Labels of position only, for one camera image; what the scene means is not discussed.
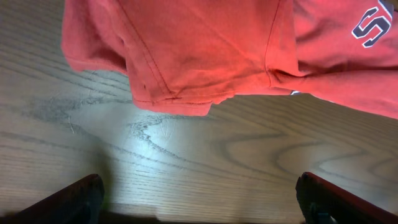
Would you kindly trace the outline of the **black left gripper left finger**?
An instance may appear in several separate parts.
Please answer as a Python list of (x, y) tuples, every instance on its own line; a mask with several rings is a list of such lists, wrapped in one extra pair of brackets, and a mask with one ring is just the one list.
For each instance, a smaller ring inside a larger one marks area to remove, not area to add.
[(103, 200), (103, 180), (98, 174), (90, 174), (1, 223), (95, 224)]

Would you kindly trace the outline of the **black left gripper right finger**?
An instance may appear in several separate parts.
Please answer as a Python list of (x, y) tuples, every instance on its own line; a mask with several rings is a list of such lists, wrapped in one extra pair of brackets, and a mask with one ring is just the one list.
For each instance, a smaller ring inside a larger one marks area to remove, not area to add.
[(305, 223), (397, 224), (397, 215), (311, 172), (304, 172), (298, 178), (295, 189)]

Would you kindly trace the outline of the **red orange t-shirt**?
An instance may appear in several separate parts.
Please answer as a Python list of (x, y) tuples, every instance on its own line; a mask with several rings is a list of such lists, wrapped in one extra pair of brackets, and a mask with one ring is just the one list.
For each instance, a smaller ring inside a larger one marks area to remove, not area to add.
[(144, 110), (204, 116), (236, 95), (308, 93), (397, 118), (397, 11), (380, 0), (67, 0), (71, 68), (128, 76)]

